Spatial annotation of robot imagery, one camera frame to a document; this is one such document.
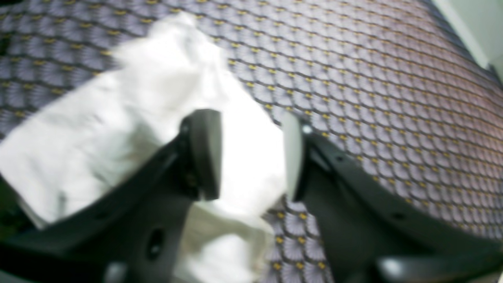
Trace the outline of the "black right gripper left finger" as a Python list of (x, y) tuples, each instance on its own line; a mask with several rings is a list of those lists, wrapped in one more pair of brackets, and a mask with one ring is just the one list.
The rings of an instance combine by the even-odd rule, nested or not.
[(169, 283), (189, 209), (220, 196), (222, 115), (201, 109), (85, 209), (1, 243), (2, 283)]

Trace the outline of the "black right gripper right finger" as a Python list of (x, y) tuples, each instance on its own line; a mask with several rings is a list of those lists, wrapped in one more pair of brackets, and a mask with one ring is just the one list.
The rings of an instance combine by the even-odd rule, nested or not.
[(494, 283), (502, 245), (419, 211), (299, 114), (283, 114), (287, 197), (316, 218), (337, 283)]

